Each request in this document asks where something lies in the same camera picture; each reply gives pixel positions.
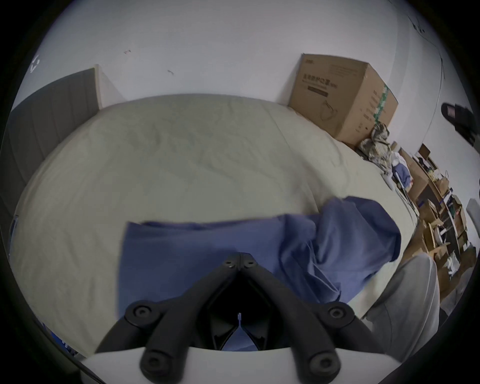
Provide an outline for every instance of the blue cloth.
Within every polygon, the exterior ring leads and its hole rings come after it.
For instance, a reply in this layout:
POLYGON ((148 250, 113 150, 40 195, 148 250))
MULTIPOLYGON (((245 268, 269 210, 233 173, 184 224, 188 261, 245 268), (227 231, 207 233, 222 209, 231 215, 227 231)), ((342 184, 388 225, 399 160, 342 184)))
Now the blue cloth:
MULTIPOLYGON (((398 257, 400 243, 400 231, 382 206, 357 197, 333 198, 315 215, 129 223, 120 259, 119 314, 136 300, 180 296, 233 252, 250 253, 305 301, 348 302, 398 257)), ((231 348, 244 347, 239 342, 231 348)))
POLYGON ((408 168, 402 163, 398 163, 393 167, 393 173, 398 173, 398 177, 400 177, 400 182, 402 183, 403 188, 408 188, 410 182, 412 181, 412 176, 410 175, 408 168))

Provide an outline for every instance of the screw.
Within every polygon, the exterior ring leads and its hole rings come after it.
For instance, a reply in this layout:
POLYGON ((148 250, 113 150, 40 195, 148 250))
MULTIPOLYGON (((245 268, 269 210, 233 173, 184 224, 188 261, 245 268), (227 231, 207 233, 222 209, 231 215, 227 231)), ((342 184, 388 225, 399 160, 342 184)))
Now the screw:
POLYGON ((330 376, 340 369, 340 361, 336 354, 323 352, 312 357, 309 368, 315 376, 330 376))
POLYGON ((133 314, 136 317, 148 317, 150 315, 150 313, 152 313, 152 310, 148 307, 145 307, 145 306, 137 307, 133 311, 133 314))
POLYGON ((345 311, 342 308, 335 307, 328 311, 329 315, 334 319, 341 319, 345 316, 345 311))
POLYGON ((155 376, 167 376, 171 369, 171 359, 169 356, 156 351, 148 352, 145 357, 145 369, 155 376))

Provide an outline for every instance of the wire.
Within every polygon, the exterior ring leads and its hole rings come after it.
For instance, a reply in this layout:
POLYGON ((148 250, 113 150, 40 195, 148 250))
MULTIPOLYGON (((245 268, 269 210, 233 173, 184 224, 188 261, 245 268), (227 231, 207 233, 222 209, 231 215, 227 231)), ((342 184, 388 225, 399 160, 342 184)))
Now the wire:
POLYGON ((436 102, 435 108, 434 108, 434 110, 433 110, 432 119, 430 120, 430 124, 428 125, 428 128, 427 128, 427 131, 426 131, 426 133, 425 133, 425 136, 424 136, 423 139, 422 139, 422 143, 423 143, 423 141, 425 140, 425 137, 427 137, 427 134, 428 134, 428 131, 430 130, 430 127, 432 126, 432 122, 433 122, 433 118, 435 117, 435 113, 437 112, 438 103, 439 103, 439 101, 440 101, 440 93, 441 93, 441 90, 442 90, 442 78, 443 78, 444 80, 446 80, 446 78, 445 78, 445 70, 444 70, 444 59, 443 59, 443 57, 442 57, 442 54, 441 54, 439 48, 438 48, 434 43, 432 43, 429 39, 427 39, 424 35, 422 35, 422 33, 420 32, 420 30, 421 30, 421 31, 425 31, 425 30, 424 30, 423 28, 421 28, 421 26, 420 26, 420 20, 418 19, 418 16, 415 16, 415 17, 417 18, 417 23, 418 23, 417 25, 415 25, 415 23, 412 21, 412 19, 411 19, 410 16, 408 15, 408 13, 406 13, 406 12, 404 12, 403 10, 399 9, 395 4, 392 3, 391 0, 387 0, 387 1, 388 1, 390 4, 392 4, 392 5, 396 8, 396 10, 397 10, 398 12, 401 12, 401 13, 403 13, 404 15, 406 15, 406 16, 408 17, 408 19, 410 20, 410 22, 411 22, 412 25, 413 25, 413 29, 415 29, 415 31, 417 31, 417 33, 419 34, 419 36, 421 36, 424 40, 426 40, 426 41, 428 41, 430 44, 432 44, 432 45, 436 48, 436 50, 437 50, 437 52, 438 52, 438 56, 440 56, 440 66, 441 66, 441 71, 440 71, 440 87, 439 87, 439 89, 438 89, 437 102, 436 102))

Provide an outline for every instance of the mattress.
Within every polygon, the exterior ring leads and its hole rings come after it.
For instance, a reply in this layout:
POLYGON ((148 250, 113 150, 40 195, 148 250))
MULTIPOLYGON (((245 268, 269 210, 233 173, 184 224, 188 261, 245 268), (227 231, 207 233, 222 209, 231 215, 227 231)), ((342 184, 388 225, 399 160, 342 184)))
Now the mattress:
MULTIPOLYGON (((349 195, 382 205, 403 253, 417 223, 408 203, 375 165, 293 110, 233 96, 135 100, 101 110, 42 163, 17 205, 10 264, 35 315, 90 356, 119 316, 128 221, 311 214, 349 195)), ((400 259, 349 303, 357 316, 400 259)))

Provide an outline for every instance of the grey pants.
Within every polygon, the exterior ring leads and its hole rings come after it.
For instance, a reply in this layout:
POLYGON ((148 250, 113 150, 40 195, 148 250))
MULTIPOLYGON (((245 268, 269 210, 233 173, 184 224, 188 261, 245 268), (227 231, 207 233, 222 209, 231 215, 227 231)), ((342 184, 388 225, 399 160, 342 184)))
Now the grey pants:
POLYGON ((397 269, 363 322, 387 355, 404 362, 437 332, 439 310, 437 267, 423 253, 397 269))

